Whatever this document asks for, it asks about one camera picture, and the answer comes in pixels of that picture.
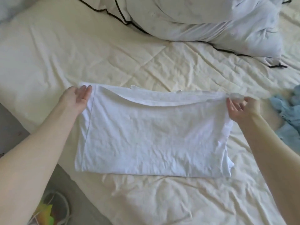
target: pillow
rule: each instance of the pillow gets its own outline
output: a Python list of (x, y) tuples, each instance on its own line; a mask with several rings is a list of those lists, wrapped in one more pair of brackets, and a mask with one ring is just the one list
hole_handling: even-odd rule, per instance
[(20, 11), (32, 6), (37, 0), (0, 0), (0, 23), (13, 18)]

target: mattress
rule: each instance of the mattress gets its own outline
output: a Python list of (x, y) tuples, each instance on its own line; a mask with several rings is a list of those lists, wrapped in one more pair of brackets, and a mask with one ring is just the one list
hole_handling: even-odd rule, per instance
[[(33, 132), (62, 92), (80, 82), (156, 91), (209, 90), (262, 99), (272, 128), (281, 119), (266, 98), (300, 84), (300, 0), (283, 7), (282, 64), (200, 42), (169, 42), (94, 12), (78, 0), (40, 0), (0, 25), (0, 102)], [(101, 175), (76, 172), (75, 124), (59, 164), (114, 225), (284, 224), (240, 129), (228, 140), (231, 178)]]

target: left hand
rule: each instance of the left hand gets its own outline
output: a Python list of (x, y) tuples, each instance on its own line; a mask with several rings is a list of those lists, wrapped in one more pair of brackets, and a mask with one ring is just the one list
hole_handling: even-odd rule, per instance
[(91, 85), (83, 85), (80, 88), (72, 86), (64, 91), (58, 103), (79, 115), (86, 108), (91, 93)]

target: hand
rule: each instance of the hand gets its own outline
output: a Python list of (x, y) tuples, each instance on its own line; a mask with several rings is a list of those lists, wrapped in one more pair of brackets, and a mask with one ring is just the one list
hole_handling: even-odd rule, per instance
[(79, 115), (84, 111), (92, 93), (92, 86), (69, 87), (59, 98), (59, 104)]
[(251, 97), (245, 97), (243, 102), (227, 98), (226, 104), (229, 117), (237, 123), (248, 119), (251, 115), (260, 115), (259, 101)]

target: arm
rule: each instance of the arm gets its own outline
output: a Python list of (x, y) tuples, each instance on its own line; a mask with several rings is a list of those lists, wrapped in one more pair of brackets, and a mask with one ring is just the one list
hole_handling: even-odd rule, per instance
[(38, 130), (0, 159), (1, 224), (28, 222), (91, 91), (91, 86), (67, 89)]
[(259, 102), (246, 97), (244, 103), (227, 99), (229, 116), (240, 126), (288, 225), (300, 221), (300, 156), (285, 145), (259, 113)]

